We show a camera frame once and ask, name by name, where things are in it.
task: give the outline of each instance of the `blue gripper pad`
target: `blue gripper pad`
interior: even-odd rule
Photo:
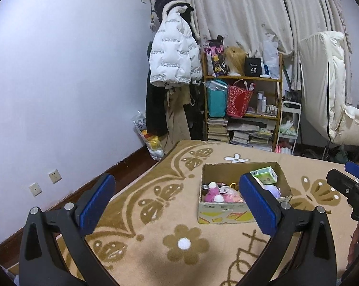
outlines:
[[[346,162],[345,171],[359,179],[359,165],[355,164],[354,162]]]
[[[110,174],[103,174],[95,186],[83,193],[77,201],[75,219],[81,236],[93,233],[115,190],[115,178]]]
[[[250,173],[241,176],[239,191],[260,230],[266,235],[274,236],[281,218],[281,210],[276,198],[263,189]]]

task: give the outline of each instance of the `white puffer jacket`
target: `white puffer jacket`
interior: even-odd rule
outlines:
[[[162,23],[149,58],[150,83],[166,89],[190,82],[199,85],[202,78],[199,46],[190,26],[180,15],[187,6],[175,6],[167,15],[167,10],[176,2],[169,2],[163,9]]]

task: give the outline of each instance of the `khaki pants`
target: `khaki pants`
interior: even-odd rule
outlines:
[[[165,154],[182,140],[190,140],[190,132],[186,120],[184,104],[190,103],[190,88],[188,85],[173,88],[167,92],[165,100],[166,123],[169,132],[160,137]]]

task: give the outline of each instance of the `black hat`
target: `black hat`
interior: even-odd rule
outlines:
[[[156,2],[154,3],[154,11],[156,12],[158,20],[160,22],[162,22],[162,11],[164,6],[171,1],[175,0],[156,0]]]

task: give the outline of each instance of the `open cardboard box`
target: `open cardboard box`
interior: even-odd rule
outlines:
[[[289,202],[292,198],[291,188],[277,162],[247,162],[247,163],[219,163],[205,164],[202,169],[202,181],[199,192],[198,222],[202,224],[230,224],[253,222],[252,213],[245,202],[238,203],[209,203],[204,202],[205,193],[202,185],[212,181],[227,185],[239,183],[240,177],[253,170],[272,167],[277,174],[275,186],[280,188],[279,202]]]

